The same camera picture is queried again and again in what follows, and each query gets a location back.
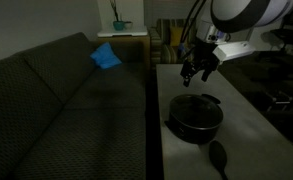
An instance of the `potted plant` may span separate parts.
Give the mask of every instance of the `potted plant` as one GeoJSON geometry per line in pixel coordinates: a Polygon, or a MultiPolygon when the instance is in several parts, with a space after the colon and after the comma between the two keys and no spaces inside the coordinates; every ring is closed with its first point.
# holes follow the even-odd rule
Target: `potted plant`
{"type": "Polygon", "coordinates": [[[116,0],[109,0],[111,6],[112,6],[112,9],[114,11],[114,15],[115,15],[115,18],[116,18],[116,21],[113,22],[113,26],[115,28],[115,30],[117,31],[121,31],[124,29],[125,27],[125,23],[118,18],[118,13],[117,13],[117,7],[116,7],[116,0]]]}

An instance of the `table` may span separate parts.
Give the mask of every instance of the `table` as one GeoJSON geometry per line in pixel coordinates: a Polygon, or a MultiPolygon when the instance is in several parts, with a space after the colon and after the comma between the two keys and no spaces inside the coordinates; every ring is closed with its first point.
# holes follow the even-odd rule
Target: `table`
{"type": "Polygon", "coordinates": [[[189,87],[179,75],[182,65],[157,65],[158,102],[164,177],[167,180],[221,179],[210,163],[209,144],[177,138],[166,127],[169,102],[181,94],[210,94],[221,100],[223,122],[215,140],[227,152],[229,179],[293,179],[293,145],[282,136],[219,72],[207,82],[195,75],[189,87]]]}
{"type": "Polygon", "coordinates": [[[104,29],[97,33],[97,41],[104,42],[141,42],[143,44],[143,57],[146,72],[150,71],[150,36],[146,26],[135,27],[123,31],[115,31],[114,29],[104,29]]]}

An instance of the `blue cushion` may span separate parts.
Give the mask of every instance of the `blue cushion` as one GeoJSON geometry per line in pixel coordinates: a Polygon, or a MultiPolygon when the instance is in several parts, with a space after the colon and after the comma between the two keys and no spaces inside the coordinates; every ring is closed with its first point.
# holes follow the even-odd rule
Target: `blue cushion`
{"type": "Polygon", "coordinates": [[[107,69],[122,63],[113,53],[108,42],[99,46],[90,57],[93,58],[96,65],[100,66],[102,69],[107,69]]]}

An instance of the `floor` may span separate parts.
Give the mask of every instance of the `floor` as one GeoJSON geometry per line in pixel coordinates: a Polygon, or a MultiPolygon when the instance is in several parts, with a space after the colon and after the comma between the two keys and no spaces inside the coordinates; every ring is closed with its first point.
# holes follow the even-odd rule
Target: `floor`
{"type": "MultiPolygon", "coordinates": [[[[281,65],[269,59],[260,60],[258,57],[259,52],[256,52],[251,56],[226,61],[223,65],[219,66],[218,71],[248,101],[255,105],[257,109],[260,109],[260,112],[268,120],[273,121],[275,119],[275,122],[281,122],[280,120],[285,117],[292,117],[293,103],[291,103],[292,105],[285,111],[273,110],[266,112],[258,106],[260,102],[257,102],[256,99],[258,99],[260,93],[284,90],[285,92],[288,91],[289,96],[293,96],[293,91],[290,91],[293,81],[285,81],[283,83],[282,80],[278,80],[276,70],[281,65]]],[[[157,85],[155,80],[147,84],[146,93],[147,179],[163,179],[157,85]]]]}

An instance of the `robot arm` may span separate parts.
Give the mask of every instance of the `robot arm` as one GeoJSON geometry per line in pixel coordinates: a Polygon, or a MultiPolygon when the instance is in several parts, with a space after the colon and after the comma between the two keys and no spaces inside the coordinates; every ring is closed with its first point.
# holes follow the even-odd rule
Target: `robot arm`
{"type": "MultiPolygon", "coordinates": [[[[286,15],[293,6],[293,0],[211,0],[210,3],[210,17],[213,31],[216,34],[234,33],[271,24],[286,15]]],[[[183,35],[179,50],[184,51],[185,54],[181,57],[184,60],[181,75],[184,77],[185,86],[189,85],[191,78],[198,71],[204,70],[202,80],[206,81],[209,74],[216,70],[222,61],[246,56],[255,51],[248,42],[203,41],[197,34],[199,42],[194,48],[185,52],[182,45],[186,38],[183,35]]]]}

